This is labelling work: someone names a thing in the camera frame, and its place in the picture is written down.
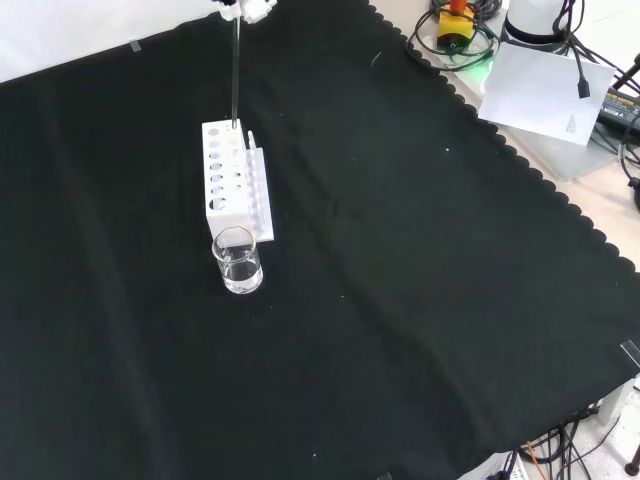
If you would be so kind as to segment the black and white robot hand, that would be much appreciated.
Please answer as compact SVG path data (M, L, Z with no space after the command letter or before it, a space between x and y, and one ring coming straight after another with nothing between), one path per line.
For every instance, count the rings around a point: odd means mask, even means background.
M214 11L226 21L244 20L255 24L266 18L277 0L213 0Z

